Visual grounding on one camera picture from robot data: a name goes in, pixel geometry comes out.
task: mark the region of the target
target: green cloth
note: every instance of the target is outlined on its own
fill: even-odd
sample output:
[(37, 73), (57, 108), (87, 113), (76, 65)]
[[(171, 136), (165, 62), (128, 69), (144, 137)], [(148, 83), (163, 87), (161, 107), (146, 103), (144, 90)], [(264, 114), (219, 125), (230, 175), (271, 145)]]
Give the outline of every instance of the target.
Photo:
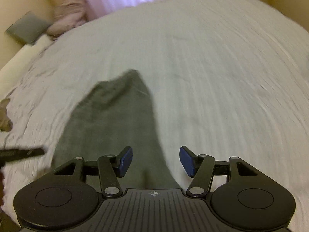
[(77, 156), (88, 161), (117, 155), (126, 146), (133, 148), (133, 161), (118, 179), (123, 190), (180, 188), (158, 142), (149, 90), (135, 70), (98, 83), (76, 106), (56, 146), (54, 165)]

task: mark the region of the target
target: yellow wall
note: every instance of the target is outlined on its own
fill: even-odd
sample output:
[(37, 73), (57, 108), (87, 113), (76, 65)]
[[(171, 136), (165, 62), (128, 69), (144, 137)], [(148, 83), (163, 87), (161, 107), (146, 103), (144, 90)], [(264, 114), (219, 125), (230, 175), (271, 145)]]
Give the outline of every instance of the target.
[(5, 30), (28, 11), (43, 19), (52, 20), (50, 0), (0, 0), (0, 69), (21, 49), (22, 44)]
[(268, 0), (268, 3), (309, 32), (309, 0)]

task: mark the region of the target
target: bed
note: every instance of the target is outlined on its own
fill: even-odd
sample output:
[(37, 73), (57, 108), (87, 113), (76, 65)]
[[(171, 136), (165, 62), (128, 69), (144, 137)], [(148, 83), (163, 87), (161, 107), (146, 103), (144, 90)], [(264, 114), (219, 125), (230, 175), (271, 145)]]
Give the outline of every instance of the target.
[[(10, 90), (14, 127), (3, 147), (45, 145), (44, 157), (3, 169), (3, 210), (51, 165), (75, 105), (97, 81), (140, 72), (176, 181), (186, 145), (217, 160), (239, 156), (295, 197), (292, 231), (309, 231), (309, 34), (258, 0), (162, 0), (127, 8), (61, 36)], [(216, 179), (213, 187), (222, 184)]]

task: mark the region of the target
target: gray pillow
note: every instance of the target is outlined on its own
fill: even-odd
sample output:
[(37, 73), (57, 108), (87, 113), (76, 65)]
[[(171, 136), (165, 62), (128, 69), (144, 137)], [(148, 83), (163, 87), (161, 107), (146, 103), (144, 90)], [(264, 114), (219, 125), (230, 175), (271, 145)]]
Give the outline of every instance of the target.
[(26, 44), (33, 44), (46, 29), (51, 26), (50, 22), (35, 16), (31, 11), (12, 24), (6, 32)]

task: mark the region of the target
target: white blanket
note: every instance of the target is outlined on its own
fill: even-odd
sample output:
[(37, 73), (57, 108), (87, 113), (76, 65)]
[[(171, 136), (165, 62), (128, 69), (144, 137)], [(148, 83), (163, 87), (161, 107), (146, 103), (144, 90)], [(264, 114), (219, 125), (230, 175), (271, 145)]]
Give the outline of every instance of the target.
[(124, 9), (60, 37), (11, 95), (1, 145), (46, 145), (7, 165), (3, 210), (50, 166), (79, 100), (98, 80), (137, 69), (154, 96), (167, 164), (186, 188), (182, 145), (239, 156), (296, 199), (293, 231), (309, 231), (309, 34), (258, 0), (163, 0)]

